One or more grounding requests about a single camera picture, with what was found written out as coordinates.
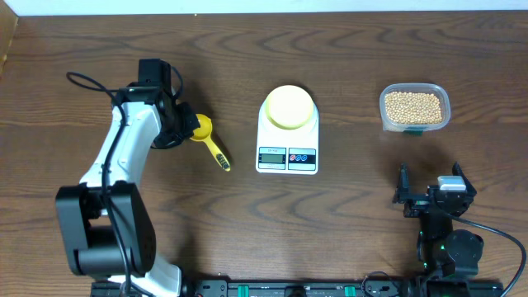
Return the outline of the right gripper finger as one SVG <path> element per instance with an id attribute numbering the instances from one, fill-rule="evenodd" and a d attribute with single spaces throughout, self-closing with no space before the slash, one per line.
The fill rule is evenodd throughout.
<path id="1" fill-rule="evenodd" d="M 399 168 L 398 184 L 396 186 L 393 203 L 403 204 L 410 198 L 409 180 L 408 180 L 408 165 L 402 163 Z"/>
<path id="2" fill-rule="evenodd" d="M 473 185 L 471 184 L 471 182 L 469 181 L 469 179 L 465 176 L 460 164 L 458 162 L 455 162 L 453 167 L 452 167 L 452 175 L 453 176 L 458 176 L 458 177 L 461 177 L 464 181 L 464 184 L 466 185 L 466 189 L 467 190 L 473 190 L 474 187 Z"/>

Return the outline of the yellow measuring scoop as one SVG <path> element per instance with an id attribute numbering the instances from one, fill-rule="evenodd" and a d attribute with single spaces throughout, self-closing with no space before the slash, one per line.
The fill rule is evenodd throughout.
<path id="1" fill-rule="evenodd" d="M 197 114 L 196 117 L 200 126 L 193 130 L 191 140 L 194 142 L 204 143 L 218 165 L 224 171 L 229 172 L 231 170 L 231 166 L 226 155 L 222 152 L 214 140 L 212 140 L 212 120 L 203 114 Z"/>

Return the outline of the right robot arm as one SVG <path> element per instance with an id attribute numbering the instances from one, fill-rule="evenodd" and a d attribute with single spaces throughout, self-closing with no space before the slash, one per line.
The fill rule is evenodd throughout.
<path id="1" fill-rule="evenodd" d="M 476 194 L 458 163 L 450 176 L 439 176 L 423 194 L 411 191 L 408 166 L 400 166 L 393 202 L 404 205 L 404 217 L 419 219 L 417 258 L 424 264 L 424 272 L 401 289 L 404 296 L 469 295 L 469 278 L 479 272 L 483 239 L 455 229 L 453 221 L 468 210 Z"/>

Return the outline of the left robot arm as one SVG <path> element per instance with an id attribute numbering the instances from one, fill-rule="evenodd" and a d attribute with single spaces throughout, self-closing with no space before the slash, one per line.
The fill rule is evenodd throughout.
<path id="1" fill-rule="evenodd" d="M 100 152 L 76 186 L 62 186 L 55 208 L 68 266 L 115 286 L 115 295 L 180 296 L 182 271 L 158 253 L 139 193 L 151 149 L 171 149 L 198 128 L 172 87 L 128 86 L 112 98 Z"/>

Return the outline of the pale yellow bowl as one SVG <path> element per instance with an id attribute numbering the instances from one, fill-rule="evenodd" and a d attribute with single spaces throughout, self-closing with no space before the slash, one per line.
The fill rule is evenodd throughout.
<path id="1" fill-rule="evenodd" d="M 296 130 L 307 124 L 314 114 L 314 101 L 302 87 L 284 85 L 268 94 L 264 113 L 275 127 Z"/>

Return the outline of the white digital kitchen scale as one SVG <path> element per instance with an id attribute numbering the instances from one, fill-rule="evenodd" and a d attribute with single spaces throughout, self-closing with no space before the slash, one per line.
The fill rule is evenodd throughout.
<path id="1" fill-rule="evenodd" d="M 258 117 L 255 168 L 260 173 L 315 175 L 319 168 L 319 115 L 313 113 L 298 129 L 283 130 L 275 126 L 262 103 Z"/>

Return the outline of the clear plastic container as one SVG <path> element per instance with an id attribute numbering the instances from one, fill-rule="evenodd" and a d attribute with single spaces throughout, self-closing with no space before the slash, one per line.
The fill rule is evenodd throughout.
<path id="1" fill-rule="evenodd" d="M 450 121 L 447 92 L 432 83 L 396 83 L 379 96 L 383 129 L 421 134 L 444 128 Z"/>

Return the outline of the soybeans in container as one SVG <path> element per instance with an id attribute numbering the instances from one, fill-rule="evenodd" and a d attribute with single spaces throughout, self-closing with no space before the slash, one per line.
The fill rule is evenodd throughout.
<path id="1" fill-rule="evenodd" d="M 387 116 L 393 122 L 429 125 L 442 122 L 441 101 L 430 93 L 390 92 L 384 96 Z"/>

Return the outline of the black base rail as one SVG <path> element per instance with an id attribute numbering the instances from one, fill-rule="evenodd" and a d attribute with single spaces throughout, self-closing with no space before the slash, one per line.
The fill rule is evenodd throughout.
<path id="1" fill-rule="evenodd" d="M 390 296 L 477 296 L 502 294 L 502 284 L 494 281 L 448 282 L 429 281 L 421 289 L 411 281 L 369 279 L 364 282 L 233 282 L 226 280 L 199 280 L 186 285 L 184 296 L 195 297 L 390 297 Z"/>

